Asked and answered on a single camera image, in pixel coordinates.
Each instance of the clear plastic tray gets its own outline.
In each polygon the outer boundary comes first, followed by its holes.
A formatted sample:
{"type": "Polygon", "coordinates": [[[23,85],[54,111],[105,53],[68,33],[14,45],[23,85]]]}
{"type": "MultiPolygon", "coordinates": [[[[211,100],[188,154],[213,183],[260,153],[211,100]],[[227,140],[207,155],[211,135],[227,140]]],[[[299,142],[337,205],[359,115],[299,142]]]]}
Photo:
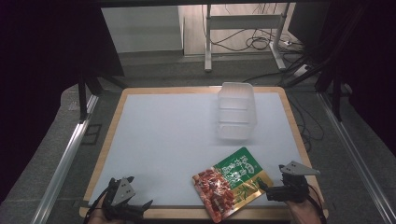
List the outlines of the clear plastic tray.
{"type": "Polygon", "coordinates": [[[248,83],[224,82],[218,97],[219,137],[249,139],[257,124],[253,87],[248,83]]]}

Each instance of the wall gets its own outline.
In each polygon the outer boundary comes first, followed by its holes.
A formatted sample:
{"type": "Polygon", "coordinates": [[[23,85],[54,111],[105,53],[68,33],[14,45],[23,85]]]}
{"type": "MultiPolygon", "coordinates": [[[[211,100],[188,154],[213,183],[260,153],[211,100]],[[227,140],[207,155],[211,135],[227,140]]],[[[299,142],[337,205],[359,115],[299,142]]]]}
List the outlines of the wall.
{"type": "Polygon", "coordinates": [[[182,49],[177,7],[103,8],[118,53],[182,49]]]}

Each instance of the white board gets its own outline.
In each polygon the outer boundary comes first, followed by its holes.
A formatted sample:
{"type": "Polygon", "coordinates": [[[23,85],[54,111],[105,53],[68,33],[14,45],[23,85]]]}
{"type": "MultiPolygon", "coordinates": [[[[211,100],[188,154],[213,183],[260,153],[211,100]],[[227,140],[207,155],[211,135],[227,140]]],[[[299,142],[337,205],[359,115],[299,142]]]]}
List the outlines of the white board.
{"type": "MultiPolygon", "coordinates": [[[[278,93],[255,93],[255,101],[251,138],[233,142],[218,137],[215,93],[128,95],[90,204],[111,177],[132,175],[136,195],[130,204],[203,205],[191,177],[240,147],[247,147],[275,186],[283,185],[278,165],[302,160],[278,93]]],[[[261,196],[249,206],[273,204],[279,203],[261,196]]]]}

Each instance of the green label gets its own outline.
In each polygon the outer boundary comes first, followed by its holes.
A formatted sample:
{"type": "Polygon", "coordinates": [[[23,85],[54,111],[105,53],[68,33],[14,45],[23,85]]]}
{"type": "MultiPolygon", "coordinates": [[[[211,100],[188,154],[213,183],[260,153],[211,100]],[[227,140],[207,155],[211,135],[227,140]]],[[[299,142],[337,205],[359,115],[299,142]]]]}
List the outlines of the green label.
{"type": "Polygon", "coordinates": [[[214,167],[227,179],[231,189],[249,181],[254,175],[262,171],[260,165],[245,147],[240,148],[214,167]]]}

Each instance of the wooden frame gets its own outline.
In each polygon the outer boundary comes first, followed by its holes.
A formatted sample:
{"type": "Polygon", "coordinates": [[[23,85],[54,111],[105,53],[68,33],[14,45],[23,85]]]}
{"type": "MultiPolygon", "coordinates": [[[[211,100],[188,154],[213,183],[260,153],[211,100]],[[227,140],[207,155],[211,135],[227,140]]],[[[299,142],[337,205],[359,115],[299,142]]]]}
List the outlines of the wooden frame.
{"type": "MultiPolygon", "coordinates": [[[[87,187],[84,203],[88,204],[92,196],[93,189],[99,179],[102,169],[104,167],[108,151],[110,150],[111,143],[113,141],[114,134],[117,130],[117,126],[120,120],[120,116],[123,110],[123,106],[126,102],[129,94],[175,94],[175,93],[217,93],[221,87],[173,87],[173,88],[129,88],[122,92],[120,101],[118,103],[116,112],[113,120],[111,121],[110,127],[107,132],[105,142],[103,144],[101,153],[99,155],[96,166],[93,170],[92,178],[89,186],[87,187]]],[[[300,136],[297,123],[291,111],[288,97],[285,91],[279,87],[255,87],[255,92],[277,92],[280,96],[282,105],[285,109],[286,116],[291,127],[291,131],[296,142],[298,151],[302,158],[304,165],[312,167],[311,162],[305,150],[303,139],[300,136]]],[[[323,201],[323,197],[318,186],[317,179],[310,175],[307,177],[308,183],[318,190],[320,199],[323,201]]],[[[80,207],[79,213],[82,217],[85,217],[88,207],[80,207]]],[[[328,215],[328,210],[324,210],[325,216],[328,215]]],[[[202,208],[183,208],[183,207],[152,207],[145,212],[145,218],[179,218],[179,219],[210,219],[209,214],[206,212],[204,206],[202,208]]],[[[237,213],[229,217],[229,219],[251,219],[251,220],[292,220],[292,216],[287,206],[254,206],[241,209],[237,213]]]]}

